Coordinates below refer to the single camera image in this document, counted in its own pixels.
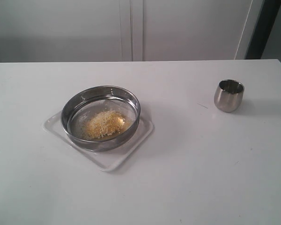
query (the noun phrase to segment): metal bowl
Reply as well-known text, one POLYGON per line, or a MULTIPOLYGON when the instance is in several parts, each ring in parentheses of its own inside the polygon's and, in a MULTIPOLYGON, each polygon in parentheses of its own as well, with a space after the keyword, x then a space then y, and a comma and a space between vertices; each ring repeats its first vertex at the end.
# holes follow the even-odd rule
POLYGON ((78 146, 90 151, 114 149, 128 141, 135 133, 140 120, 141 106, 136 96, 120 87, 99 86, 72 97, 61 112, 61 124, 68 137, 78 146), (83 126, 96 114, 114 110, 121 113, 129 126, 120 134, 103 139, 88 140, 83 126))

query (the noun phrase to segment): white tray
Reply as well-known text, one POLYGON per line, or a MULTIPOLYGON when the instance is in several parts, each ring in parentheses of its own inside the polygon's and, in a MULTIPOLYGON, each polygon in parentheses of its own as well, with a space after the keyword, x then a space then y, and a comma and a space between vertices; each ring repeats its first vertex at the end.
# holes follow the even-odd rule
POLYGON ((91 152, 75 145, 66 135, 60 122, 61 112, 55 114, 44 123, 44 129, 61 139, 68 146, 79 151, 95 163, 101 171, 110 172, 119 167, 125 159, 152 133, 154 125, 151 121, 140 117, 139 126, 132 138, 125 144, 105 152, 91 152))

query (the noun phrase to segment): stainless steel cup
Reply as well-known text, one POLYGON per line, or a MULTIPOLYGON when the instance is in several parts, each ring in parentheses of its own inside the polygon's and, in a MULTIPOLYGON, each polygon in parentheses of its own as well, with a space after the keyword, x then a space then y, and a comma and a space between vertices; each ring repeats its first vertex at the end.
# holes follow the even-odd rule
POLYGON ((214 95, 215 106, 227 113, 236 110, 244 95, 244 86, 234 80, 223 80, 219 83, 214 95))

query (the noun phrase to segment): square plate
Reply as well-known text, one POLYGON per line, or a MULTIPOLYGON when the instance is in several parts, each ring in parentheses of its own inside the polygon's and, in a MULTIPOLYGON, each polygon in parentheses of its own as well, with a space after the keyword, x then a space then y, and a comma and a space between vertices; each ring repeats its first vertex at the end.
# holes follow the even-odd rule
POLYGON ((68 146, 79 151, 86 158, 95 163, 101 171, 110 172, 119 167, 125 159, 152 133, 154 125, 150 120, 140 116, 140 123, 130 140, 123 145, 104 152, 92 152, 87 149, 75 145, 68 137, 62 128, 60 122, 61 112, 50 117, 44 123, 44 129, 53 134, 55 137, 62 140, 68 146))

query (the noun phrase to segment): bowl rim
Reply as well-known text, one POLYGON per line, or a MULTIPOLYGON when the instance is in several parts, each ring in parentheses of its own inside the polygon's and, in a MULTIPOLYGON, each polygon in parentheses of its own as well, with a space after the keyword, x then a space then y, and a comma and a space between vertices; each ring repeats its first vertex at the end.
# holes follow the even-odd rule
MULTIPOLYGON (((82 107, 84 107, 84 106, 87 105, 87 104, 82 104, 81 106, 77 107, 77 109, 75 110, 75 112, 73 112, 73 114, 71 115, 71 117, 73 117, 82 107)), ((85 89, 85 90, 79 92, 78 94, 74 95, 73 97, 71 97, 70 100, 67 101, 67 103, 65 104, 65 106, 63 107, 63 109, 62 109, 62 111, 61 111, 60 122, 61 122, 62 128, 64 129, 64 131, 66 132, 66 134, 67 134, 68 136, 70 136, 71 138, 77 140, 77 141, 84 142, 84 143, 104 143, 104 142, 112 141, 112 140, 114 140, 114 139, 116 139, 116 138, 118 138, 118 137, 120 137, 120 136, 124 136, 125 134, 129 133, 129 131, 135 127, 135 124, 136 124, 136 123, 139 123, 140 115, 141 115, 141 105, 140 105, 140 102, 138 101, 137 97, 136 97, 131 91, 129 91, 129 90, 125 89, 125 88, 118 87, 118 86, 102 85, 102 86, 96 86, 96 87, 92 87, 92 88, 85 89), (71 133, 69 133, 69 131, 68 131, 68 129, 67 129, 67 124, 65 125, 65 126, 66 126, 66 127, 65 127, 64 124, 63 124, 63 122, 62 122, 62 120, 61 120, 61 119, 63 118, 63 114, 64 114, 65 107, 66 107, 66 105, 67 105, 69 102, 71 102, 72 99, 74 99, 74 98, 77 97, 78 95, 81 95, 81 94, 83 94, 83 93, 86 93, 86 92, 89 92, 89 91, 92 91, 92 90, 96 90, 96 89, 99 89, 99 88, 117 88, 117 89, 121 89, 121 90, 123 90, 123 91, 129 93, 129 94, 136 100, 136 102, 137 102, 137 104, 138 104, 138 107, 137 107, 137 108, 136 108, 136 107, 133 107, 132 105, 130 105, 130 106, 132 106, 133 108, 136 109, 137 116, 136 116, 134 122, 130 125, 130 127, 129 127, 127 130, 125 130, 123 133, 121 133, 121 134, 119 134, 118 136, 115 136, 115 137, 113 137, 113 138, 111 138, 111 139, 102 140, 102 141, 90 141, 90 140, 84 140, 84 139, 75 137, 74 135, 72 135, 71 133)))

